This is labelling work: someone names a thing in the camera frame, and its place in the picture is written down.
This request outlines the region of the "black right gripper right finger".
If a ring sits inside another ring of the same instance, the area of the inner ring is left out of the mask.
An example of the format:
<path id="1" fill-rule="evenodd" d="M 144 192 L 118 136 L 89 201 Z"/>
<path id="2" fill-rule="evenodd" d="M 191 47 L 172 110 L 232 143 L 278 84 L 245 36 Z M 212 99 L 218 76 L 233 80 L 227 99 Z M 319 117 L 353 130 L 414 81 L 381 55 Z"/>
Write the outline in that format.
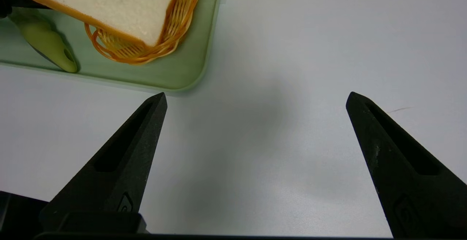
<path id="1" fill-rule="evenodd" d="M 346 109 L 396 239 L 464 239 L 467 186 L 369 98 Z"/>

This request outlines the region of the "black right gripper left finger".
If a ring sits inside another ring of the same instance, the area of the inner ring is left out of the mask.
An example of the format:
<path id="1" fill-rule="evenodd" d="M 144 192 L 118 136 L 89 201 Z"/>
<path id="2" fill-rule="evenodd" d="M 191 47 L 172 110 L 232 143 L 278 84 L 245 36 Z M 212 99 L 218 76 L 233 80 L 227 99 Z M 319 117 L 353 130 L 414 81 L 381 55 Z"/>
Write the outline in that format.
<path id="1" fill-rule="evenodd" d="M 42 209 L 44 230 L 72 212 L 138 212 L 167 108 L 164 93 L 146 99 Z"/>

